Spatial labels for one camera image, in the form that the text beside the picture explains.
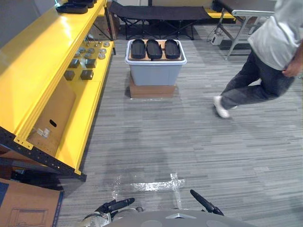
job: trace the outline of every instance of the gray striped carpet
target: gray striped carpet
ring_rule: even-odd
[[[173,98],[130,99],[126,41],[116,41],[107,85],[84,162],[85,183],[62,179],[59,227],[99,205],[135,197],[145,210],[201,210],[194,189],[230,217],[259,227],[303,222],[302,80],[281,98],[239,106],[220,119],[212,97],[241,69],[206,42],[213,26],[181,40],[188,63]]]

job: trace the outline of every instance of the person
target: person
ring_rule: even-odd
[[[222,118],[238,105],[280,97],[303,68],[303,0],[278,0],[275,13],[248,39],[252,51],[242,70],[227,84],[214,106]],[[261,83],[249,86],[261,79]]]

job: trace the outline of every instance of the hand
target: hand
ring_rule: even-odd
[[[287,69],[282,71],[282,73],[284,74],[284,76],[286,77],[295,77],[296,75],[298,75],[300,73],[300,71],[302,70],[302,66],[303,63],[296,61],[296,60],[292,60]]]

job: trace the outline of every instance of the gray pants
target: gray pants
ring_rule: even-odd
[[[249,86],[261,79],[261,84]],[[294,81],[282,71],[264,64],[252,51],[242,70],[227,84],[222,92],[221,104],[225,109],[236,105],[265,102],[284,94]]]

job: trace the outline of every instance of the black cot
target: black cot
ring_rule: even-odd
[[[115,1],[112,2],[109,11],[116,14],[122,21],[125,22],[125,35],[126,39],[130,39],[132,36],[127,36],[127,30],[129,27],[137,25],[138,22],[142,22],[142,27],[140,31],[142,33],[142,38],[144,38],[144,33],[147,33],[153,37],[155,35],[151,34],[144,27],[146,21],[158,21],[157,23],[164,22],[168,26],[172,27],[174,31],[163,37],[165,39],[168,36],[176,35],[178,38],[179,33],[191,26],[191,36],[187,35],[190,39],[193,37],[193,25],[199,20],[210,19],[211,17],[206,13],[204,8],[201,7],[166,7],[166,6],[123,6]]]

